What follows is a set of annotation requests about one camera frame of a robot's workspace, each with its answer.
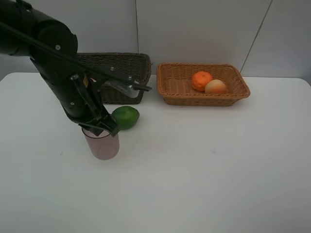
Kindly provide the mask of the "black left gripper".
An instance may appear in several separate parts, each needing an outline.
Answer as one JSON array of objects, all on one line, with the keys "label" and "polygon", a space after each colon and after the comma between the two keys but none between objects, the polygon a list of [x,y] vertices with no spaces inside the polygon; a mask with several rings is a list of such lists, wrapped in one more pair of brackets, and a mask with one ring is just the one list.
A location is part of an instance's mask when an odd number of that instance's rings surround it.
[{"label": "black left gripper", "polygon": [[103,107],[95,85],[83,69],[60,59],[31,59],[41,77],[56,95],[67,117],[99,136],[104,128],[115,137],[120,128],[116,119]]}]

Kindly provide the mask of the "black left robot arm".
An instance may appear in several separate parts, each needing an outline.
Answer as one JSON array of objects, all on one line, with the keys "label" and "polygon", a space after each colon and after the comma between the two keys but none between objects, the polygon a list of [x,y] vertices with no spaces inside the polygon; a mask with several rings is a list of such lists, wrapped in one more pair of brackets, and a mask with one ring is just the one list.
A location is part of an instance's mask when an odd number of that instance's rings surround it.
[{"label": "black left robot arm", "polygon": [[23,0],[0,2],[0,52],[29,57],[72,122],[94,135],[115,136],[120,129],[99,88],[122,76],[79,62],[77,49],[77,37],[64,23]]}]

